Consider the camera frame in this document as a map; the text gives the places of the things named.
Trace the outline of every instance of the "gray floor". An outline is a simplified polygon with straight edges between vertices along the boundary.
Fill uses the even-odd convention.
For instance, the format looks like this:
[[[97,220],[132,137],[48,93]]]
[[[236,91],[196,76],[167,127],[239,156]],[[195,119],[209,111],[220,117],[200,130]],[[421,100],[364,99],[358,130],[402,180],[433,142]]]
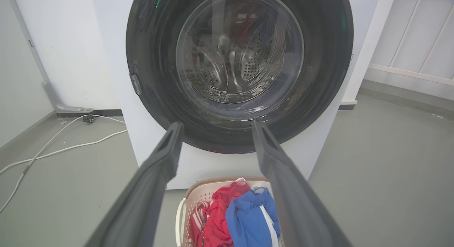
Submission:
[[[454,121],[359,96],[340,111],[309,179],[354,246],[454,246]],[[48,121],[0,168],[32,158],[59,129]],[[45,153],[99,140],[124,125],[75,123]],[[0,175],[0,204],[25,165]],[[0,214],[0,246],[79,247],[137,168],[128,135],[36,162]],[[185,190],[165,192],[154,246],[175,246]]]

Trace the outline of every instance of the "laundry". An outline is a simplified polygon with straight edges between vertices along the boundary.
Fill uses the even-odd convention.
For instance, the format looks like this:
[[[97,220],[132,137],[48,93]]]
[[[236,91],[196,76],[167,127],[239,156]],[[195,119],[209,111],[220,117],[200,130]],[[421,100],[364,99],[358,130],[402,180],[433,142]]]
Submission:
[[[226,211],[235,247],[278,247],[281,229],[276,205],[266,187],[253,187],[232,199]]]
[[[213,202],[198,202],[190,218],[192,247],[233,247],[229,234],[226,211],[232,199],[250,192],[244,178],[237,179],[229,187],[221,187],[212,195]]]

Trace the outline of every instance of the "white cable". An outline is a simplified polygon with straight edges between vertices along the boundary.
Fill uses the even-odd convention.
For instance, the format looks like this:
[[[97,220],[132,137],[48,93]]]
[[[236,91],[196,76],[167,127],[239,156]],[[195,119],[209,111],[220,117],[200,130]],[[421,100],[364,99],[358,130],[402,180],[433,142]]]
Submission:
[[[118,122],[124,123],[124,121],[117,120],[117,119],[114,119],[114,118],[111,118],[111,117],[106,117],[106,116],[91,115],[91,114],[85,115],[85,116],[104,117],[104,118],[108,118],[108,119],[112,119],[112,120],[114,120],[114,121],[118,121]],[[99,140],[99,141],[97,141],[97,142],[90,142],[90,143],[75,145],[75,146],[72,146],[72,147],[67,147],[67,148],[64,148],[64,149],[62,149],[62,150],[58,150],[58,151],[49,153],[49,154],[47,154],[47,155],[43,155],[43,156],[41,156],[41,157],[38,157],[39,154],[47,147],[47,145],[49,145],[49,143],[52,142],[52,140],[54,140],[55,137],[57,137],[57,135],[60,134],[60,132],[62,132],[65,128],[67,128],[70,124],[72,124],[73,122],[75,122],[75,121],[78,120],[79,118],[83,118],[83,117],[84,117],[84,116],[80,116],[80,117],[74,119],[74,120],[71,121],[69,124],[67,124],[65,127],[63,127],[59,132],[57,132],[57,134],[55,134],[54,137],[52,137],[52,138],[50,139],[50,141],[48,141],[48,142],[46,143],[46,145],[44,145],[44,147],[43,147],[43,148],[34,156],[34,158],[28,159],[28,160],[24,160],[24,161],[20,161],[20,162],[16,162],[16,163],[13,163],[13,164],[10,164],[10,165],[8,165],[7,167],[5,167],[3,170],[0,171],[0,174],[1,174],[1,173],[5,172],[6,170],[8,170],[8,169],[11,168],[11,167],[14,167],[14,166],[16,166],[16,165],[18,165],[18,164],[26,163],[26,162],[30,161],[30,163],[29,163],[29,164],[27,165],[27,167],[24,169],[24,172],[21,174],[21,177],[19,177],[19,180],[18,180],[17,183],[16,183],[16,187],[14,188],[13,193],[11,194],[10,198],[8,198],[8,200],[6,201],[5,205],[3,205],[3,207],[0,209],[0,213],[6,208],[6,206],[8,205],[8,203],[9,203],[9,202],[11,201],[11,199],[13,198],[14,194],[16,194],[16,191],[17,191],[17,189],[18,189],[18,187],[19,187],[19,184],[21,183],[21,181],[22,181],[22,179],[24,178],[25,174],[27,173],[27,171],[28,171],[29,168],[31,167],[32,163],[33,163],[36,159],[45,158],[45,157],[48,157],[49,155],[54,155],[54,154],[57,154],[57,153],[61,153],[61,152],[65,151],[65,150],[70,150],[70,149],[73,149],[73,148],[76,148],[76,147],[82,147],[82,146],[86,146],[86,145],[96,144],[96,143],[102,142],[103,140],[108,139],[108,138],[110,138],[110,137],[112,137],[112,136],[115,136],[115,135],[117,135],[117,134],[121,134],[121,133],[127,131],[127,130],[124,130],[124,131],[121,131],[121,132],[116,132],[116,133],[111,134],[111,135],[109,135],[109,136],[107,136],[107,137],[105,137],[105,138],[103,138],[103,139],[101,139],[101,140]]]
[[[87,145],[92,145],[92,144],[96,144],[96,143],[100,143],[106,139],[109,139],[110,137],[112,136],[115,136],[117,134],[121,134],[121,133],[124,133],[124,132],[127,132],[128,130],[124,130],[124,131],[121,131],[121,132],[116,132],[116,133],[113,133],[107,137],[104,137],[102,139],[100,139],[99,141],[95,141],[95,142],[89,142],[89,143],[85,143],[85,144],[79,144],[79,145],[75,145],[75,146],[72,146],[72,147],[67,147],[67,148],[64,148],[64,149],[61,149],[61,150],[57,150],[55,152],[52,152],[52,153],[49,153],[47,155],[42,155],[40,157],[37,157],[36,160],[38,159],[41,159],[41,158],[46,158],[46,157],[49,157],[51,155],[55,155],[55,154],[58,154],[58,153],[61,153],[63,151],[67,151],[67,150],[70,150],[70,149],[73,149],[73,148],[76,148],[76,147],[83,147],[83,146],[87,146]],[[4,173],[5,171],[7,171],[8,169],[12,168],[12,167],[15,167],[16,165],[19,165],[19,164],[23,164],[23,163],[27,163],[27,162],[30,162],[32,159],[27,159],[27,160],[24,160],[24,161],[19,161],[19,162],[16,162],[16,163],[13,163],[13,164],[10,164],[8,165],[7,167],[3,168],[1,171],[0,171],[0,174]]]
[[[22,178],[24,177],[24,173],[22,173],[22,175],[19,177],[19,180],[17,181],[16,183],[16,187],[14,188],[13,190],[13,193],[11,194],[10,198],[8,198],[8,200],[6,201],[6,203],[3,205],[3,207],[0,209],[0,213],[4,210],[4,208],[8,205],[8,203],[11,201],[11,199],[13,198],[14,194],[16,194],[16,191],[17,191],[17,188],[19,187],[19,183],[22,181]]]

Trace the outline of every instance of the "washing machine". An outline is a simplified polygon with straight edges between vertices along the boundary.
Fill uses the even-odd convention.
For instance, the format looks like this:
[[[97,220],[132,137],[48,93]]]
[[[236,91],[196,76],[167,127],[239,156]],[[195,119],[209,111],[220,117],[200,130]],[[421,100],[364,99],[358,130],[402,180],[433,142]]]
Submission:
[[[308,179],[377,0],[93,3],[138,164],[171,123],[185,126],[167,184],[181,189],[261,176],[253,120],[266,123]]]

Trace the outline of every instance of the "door glass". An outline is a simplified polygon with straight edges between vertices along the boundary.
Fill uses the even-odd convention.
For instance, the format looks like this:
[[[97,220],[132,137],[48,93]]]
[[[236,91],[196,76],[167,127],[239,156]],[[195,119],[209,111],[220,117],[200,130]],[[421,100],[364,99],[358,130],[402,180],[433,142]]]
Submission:
[[[252,119],[288,98],[303,43],[295,16],[279,0],[206,0],[180,32],[179,80],[207,113]]]

